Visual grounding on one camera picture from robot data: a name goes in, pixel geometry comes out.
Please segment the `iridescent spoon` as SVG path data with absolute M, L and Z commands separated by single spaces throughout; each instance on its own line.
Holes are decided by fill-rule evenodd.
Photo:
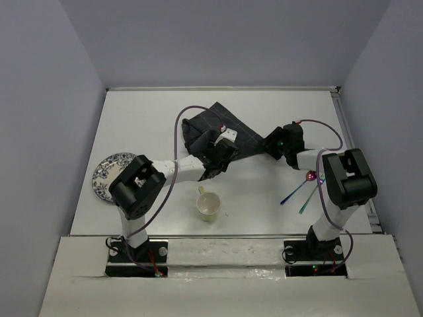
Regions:
M 281 200 L 280 205 L 284 205 L 298 190 L 300 190 L 307 182 L 312 182 L 317 178 L 317 173 L 315 171 L 308 171 L 305 175 L 304 181 L 298 185 L 289 195 L 287 195 L 283 200 Z

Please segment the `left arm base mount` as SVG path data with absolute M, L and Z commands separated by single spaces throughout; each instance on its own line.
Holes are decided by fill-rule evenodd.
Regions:
M 122 237 L 105 240 L 108 256 L 104 274 L 108 277 L 167 277 L 169 241 L 149 239 L 138 248 L 126 247 Z

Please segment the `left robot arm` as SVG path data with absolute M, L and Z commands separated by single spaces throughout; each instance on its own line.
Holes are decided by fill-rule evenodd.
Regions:
M 145 214 L 152 208 L 163 188 L 168 192 L 158 210 L 162 210 L 174 186 L 179 182 L 201 182 L 225 172 L 238 153 L 235 144 L 241 133 L 233 128 L 209 128 L 182 132 L 187 157 L 172 160 L 149 160 L 136 156 L 113 180 L 108 191 L 118 207 L 122 224 L 123 252 L 138 261 L 145 256 L 150 221 Z

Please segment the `pale green mug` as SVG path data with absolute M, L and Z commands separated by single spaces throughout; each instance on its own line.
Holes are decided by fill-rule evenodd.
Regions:
M 214 192 L 207 192 L 203 186 L 198 188 L 199 196 L 196 200 L 196 208 L 201 214 L 203 221 L 214 222 L 221 209 L 221 199 Z

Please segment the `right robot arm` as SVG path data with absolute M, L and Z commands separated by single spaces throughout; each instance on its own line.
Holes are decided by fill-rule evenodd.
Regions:
M 288 264 L 320 261 L 335 253 L 340 234 L 354 212 L 377 195 L 377 182 L 360 149 L 308 149 L 300 122 L 277 127 L 263 141 L 273 159 L 285 158 L 296 170 L 315 173 L 323 214 L 310 226 L 304 240 L 284 243 Z

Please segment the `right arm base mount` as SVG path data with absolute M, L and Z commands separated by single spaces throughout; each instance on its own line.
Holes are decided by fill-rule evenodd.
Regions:
M 348 276 L 346 265 L 339 267 L 344 261 L 339 238 L 313 250 L 306 240 L 286 240 L 281 256 L 287 277 Z

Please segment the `blue floral plate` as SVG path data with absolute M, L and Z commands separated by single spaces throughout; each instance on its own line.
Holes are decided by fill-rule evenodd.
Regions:
M 109 186 L 135 158 L 136 155 L 133 153 L 116 153 L 98 164 L 92 175 L 92 188 L 99 199 L 113 203 Z

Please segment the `iridescent fork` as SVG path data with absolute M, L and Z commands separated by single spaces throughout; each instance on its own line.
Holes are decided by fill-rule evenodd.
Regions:
M 324 175 L 324 174 L 320 177 L 319 182 L 320 182 L 320 184 L 323 184 L 323 183 L 325 182 L 325 175 Z M 315 194 L 315 192 L 316 192 L 317 190 L 318 190 L 318 185 L 316 185 L 316 186 L 313 188 L 313 191 L 310 193 L 309 197 L 307 198 L 307 200 L 305 201 L 305 203 L 302 205 L 301 209 L 299 210 L 299 214 L 300 214 L 300 215 L 302 215 L 302 214 L 303 214 L 304 210 L 307 208 L 307 206 L 308 206 L 308 204 L 309 204 L 310 200 L 312 199 L 312 197 L 314 196 L 314 194 Z

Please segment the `dark checked cloth napkin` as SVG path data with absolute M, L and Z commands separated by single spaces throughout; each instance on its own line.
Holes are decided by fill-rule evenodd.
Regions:
M 225 106 L 215 102 L 209 110 L 204 110 L 193 118 L 182 120 L 184 146 L 194 147 L 196 138 L 207 129 L 219 131 L 220 124 L 237 132 L 235 140 L 238 154 L 234 160 L 241 160 L 264 153 L 264 138 L 232 114 Z

